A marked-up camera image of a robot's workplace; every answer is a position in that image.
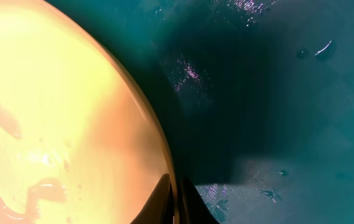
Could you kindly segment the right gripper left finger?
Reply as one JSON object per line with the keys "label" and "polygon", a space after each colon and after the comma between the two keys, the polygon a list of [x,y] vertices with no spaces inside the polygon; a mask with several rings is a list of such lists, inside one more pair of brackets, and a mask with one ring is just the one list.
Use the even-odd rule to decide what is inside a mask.
{"label": "right gripper left finger", "polygon": [[164,174],[131,224],[173,224],[174,198],[169,174]]}

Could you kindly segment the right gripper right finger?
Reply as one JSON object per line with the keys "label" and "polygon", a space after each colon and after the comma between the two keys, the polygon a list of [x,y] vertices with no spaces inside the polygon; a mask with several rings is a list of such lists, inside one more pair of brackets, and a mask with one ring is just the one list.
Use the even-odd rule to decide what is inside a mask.
{"label": "right gripper right finger", "polygon": [[180,224],[220,224],[189,179],[184,178],[178,183],[178,204]]}

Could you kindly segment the yellow-rimmed plate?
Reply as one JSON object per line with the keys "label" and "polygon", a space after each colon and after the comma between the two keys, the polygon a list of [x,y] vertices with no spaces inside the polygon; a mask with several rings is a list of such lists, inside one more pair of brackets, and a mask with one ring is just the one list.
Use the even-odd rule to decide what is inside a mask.
{"label": "yellow-rimmed plate", "polygon": [[167,142],[129,73],[45,1],[0,1],[0,223],[131,223]]}

